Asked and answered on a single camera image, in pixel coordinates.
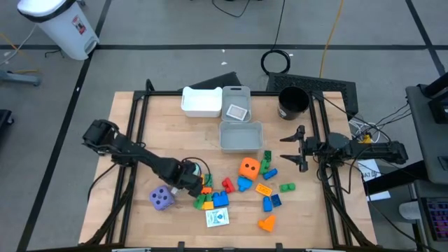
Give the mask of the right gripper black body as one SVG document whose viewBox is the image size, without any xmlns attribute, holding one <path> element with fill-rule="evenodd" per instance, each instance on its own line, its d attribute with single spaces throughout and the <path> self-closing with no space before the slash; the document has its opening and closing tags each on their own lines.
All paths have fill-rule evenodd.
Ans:
<svg viewBox="0 0 448 252">
<path fill-rule="evenodd" d="M 317 152 L 320 148 L 321 142 L 315 137 L 307 137 L 303 138 L 303 140 L 299 141 L 299 154 L 302 156 L 304 161 L 304 169 L 301 173 L 304 173 L 308 170 L 308 163 L 306 161 L 307 156 L 313 156 L 315 152 Z"/>
</svg>

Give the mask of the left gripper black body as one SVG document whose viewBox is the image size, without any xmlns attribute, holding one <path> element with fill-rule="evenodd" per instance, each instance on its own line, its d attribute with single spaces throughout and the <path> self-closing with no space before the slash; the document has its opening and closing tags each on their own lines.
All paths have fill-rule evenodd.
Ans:
<svg viewBox="0 0 448 252">
<path fill-rule="evenodd" d="M 201 166 L 192 158 L 180 161 L 169 184 L 176 188 L 188 188 L 195 184 L 203 184 Z"/>
</svg>

